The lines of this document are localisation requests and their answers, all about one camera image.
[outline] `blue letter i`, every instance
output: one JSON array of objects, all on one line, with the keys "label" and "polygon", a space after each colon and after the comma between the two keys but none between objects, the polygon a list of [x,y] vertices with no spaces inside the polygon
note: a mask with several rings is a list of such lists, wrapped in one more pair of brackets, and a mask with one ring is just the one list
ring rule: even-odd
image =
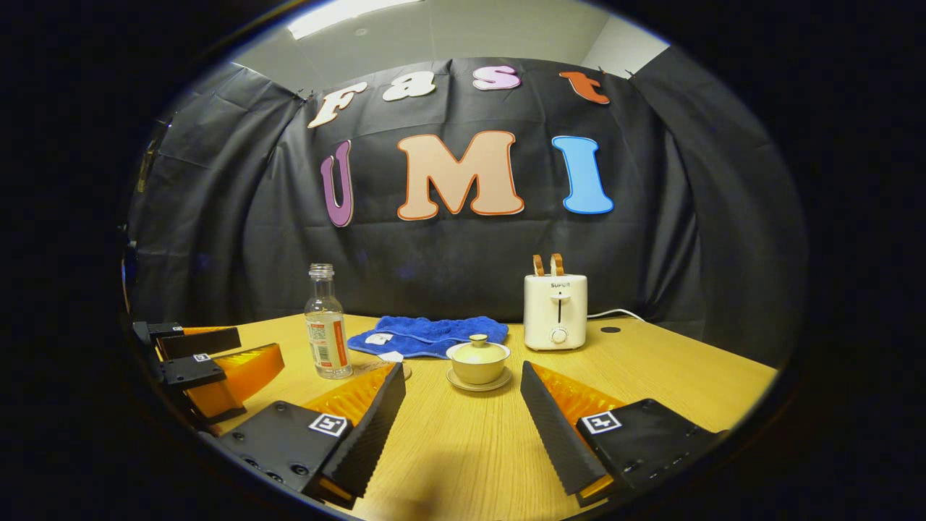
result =
[{"label": "blue letter i", "polygon": [[553,146],[563,152],[566,173],[569,174],[569,197],[563,199],[563,206],[573,213],[608,213],[614,209],[614,201],[605,195],[601,186],[598,165],[594,152],[598,144],[587,137],[558,135]]}]

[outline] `letter m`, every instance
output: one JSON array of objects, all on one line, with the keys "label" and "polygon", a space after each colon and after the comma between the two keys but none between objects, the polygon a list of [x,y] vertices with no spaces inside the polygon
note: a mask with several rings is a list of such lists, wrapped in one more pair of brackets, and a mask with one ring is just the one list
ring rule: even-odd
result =
[{"label": "letter m", "polygon": [[428,196],[430,184],[451,213],[460,213],[473,181],[478,189],[470,206],[473,212],[510,215],[524,210],[511,175],[509,150],[514,142],[512,133],[480,132],[457,161],[436,135],[413,135],[399,141],[399,150],[408,155],[406,202],[399,207],[399,218],[417,221],[437,215],[437,204]]}]

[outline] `saucer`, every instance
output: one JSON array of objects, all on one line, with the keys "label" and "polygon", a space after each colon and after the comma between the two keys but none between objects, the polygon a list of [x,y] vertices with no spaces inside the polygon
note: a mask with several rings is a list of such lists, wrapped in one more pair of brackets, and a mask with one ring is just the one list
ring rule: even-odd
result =
[{"label": "saucer", "polygon": [[476,392],[498,389],[502,387],[504,384],[508,383],[508,380],[510,379],[511,379],[511,370],[505,367],[504,369],[502,369],[502,375],[497,377],[495,380],[487,384],[473,385],[473,384],[468,384],[464,382],[463,380],[460,380],[459,376],[457,376],[457,374],[454,373],[453,367],[451,367],[450,369],[447,369],[447,380],[449,380],[451,384],[461,389],[471,390],[471,391],[476,391]]}]

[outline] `teacup lid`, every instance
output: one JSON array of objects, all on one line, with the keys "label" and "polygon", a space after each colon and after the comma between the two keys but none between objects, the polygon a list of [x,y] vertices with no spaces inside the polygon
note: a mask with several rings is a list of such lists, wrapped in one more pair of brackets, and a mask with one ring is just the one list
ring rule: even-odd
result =
[{"label": "teacup lid", "polygon": [[486,342],[487,335],[470,335],[469,343],[459,344],[454,360],[463,363],[492,363],[504,360],[508,353],[498,344]]}]

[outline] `blue towel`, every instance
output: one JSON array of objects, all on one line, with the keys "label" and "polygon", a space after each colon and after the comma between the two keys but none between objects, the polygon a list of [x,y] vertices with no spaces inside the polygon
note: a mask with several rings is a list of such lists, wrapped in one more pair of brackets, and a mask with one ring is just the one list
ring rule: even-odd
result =
[{"label": "blue towel", "polygon": [[[367,344],[370,335],[391,333],[385,344]],[[508,326],[499,324],[489,317],[475,317],[466,320],[439,320],[431,322],[426,318],[384,316],[372,331],[347,339],[347,347],[370,354],[398,351],[406,358],[433,356],[446,359],[446,351],[461,342],[469,342],[470,335],[484,334],[488,342],[500,344],[508,335]]]}]

